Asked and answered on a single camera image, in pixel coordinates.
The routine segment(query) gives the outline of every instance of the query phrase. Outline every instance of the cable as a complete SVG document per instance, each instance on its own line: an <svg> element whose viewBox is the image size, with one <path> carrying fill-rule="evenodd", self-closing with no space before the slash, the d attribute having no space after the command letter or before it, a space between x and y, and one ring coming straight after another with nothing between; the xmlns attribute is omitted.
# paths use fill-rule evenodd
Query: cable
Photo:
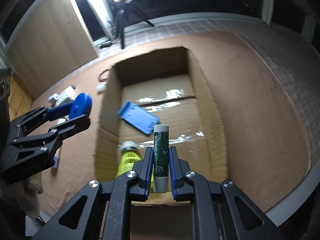
<svg viewBox="0 0 320 240"><path fill-rule="evenodd" d="M96 49L103 49L103 48L109 48L111 45L113 45L111 41L102 43L101 45L97 46Z"/></svg>
<svg viewBox="0 0 320 240"><path fill-rule="evenodd" d="M101 76L104 74L104 73L106 73L106 72L109 72L111 69L105 69L104 71L102 71L100 74L99 74L99 76L98 76L98 81L99 82L105 82L105 81L107 81L108 80L108 78L101 78Z"/></svg>

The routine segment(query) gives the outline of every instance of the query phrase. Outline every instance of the blue plastic tray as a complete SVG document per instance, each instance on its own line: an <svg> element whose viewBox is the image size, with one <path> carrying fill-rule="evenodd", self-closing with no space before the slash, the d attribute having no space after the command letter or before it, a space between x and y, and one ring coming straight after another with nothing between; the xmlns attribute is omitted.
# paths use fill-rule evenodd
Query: blue plastic tray
<svg viewBox="0 0 320 240"><path fill-rule="evenodd" d="M126 101L118 111L118 114L122 119L126 120L145 134L151 134L153 132L153 127L159 123L158 117L148 113L131 101Z"/></svg>

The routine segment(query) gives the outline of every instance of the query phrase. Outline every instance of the lip balm tube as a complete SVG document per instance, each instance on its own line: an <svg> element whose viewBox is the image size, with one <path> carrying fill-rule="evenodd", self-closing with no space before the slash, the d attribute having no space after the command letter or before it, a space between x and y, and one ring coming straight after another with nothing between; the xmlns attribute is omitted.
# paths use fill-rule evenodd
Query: lip balm tube
<svg viewBox="0 0 320 240"><path fill-rule="evenodd" d="M156 193L168 191L169 179L169 126L157 124L154 126L154 186Z"/></svg>

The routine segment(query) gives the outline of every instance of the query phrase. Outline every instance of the blue disc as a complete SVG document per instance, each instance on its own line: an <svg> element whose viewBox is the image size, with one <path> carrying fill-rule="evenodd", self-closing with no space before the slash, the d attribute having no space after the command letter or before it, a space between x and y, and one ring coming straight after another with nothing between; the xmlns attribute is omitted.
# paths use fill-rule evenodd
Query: blue disc
<svg viewBox="0 0 320 240"><path fill-rule="evenodd" d="M69 113L69 119L75 118L82 114L86 114L87 116L89 116L91 112L91 106L91 97L86 93L80 93L72 103Z"/></svg>

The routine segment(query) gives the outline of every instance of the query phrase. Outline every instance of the speaker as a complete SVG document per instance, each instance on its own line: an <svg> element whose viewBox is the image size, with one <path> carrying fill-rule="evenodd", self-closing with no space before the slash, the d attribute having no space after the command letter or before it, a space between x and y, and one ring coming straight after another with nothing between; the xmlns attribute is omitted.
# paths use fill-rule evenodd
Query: speaker
<svg viewBox="0 0 320 240"><path fill-rule="evenodd" d="M0 155L9 134L10 117L8 97L10 95L11 69L0 69Z"/></svg>

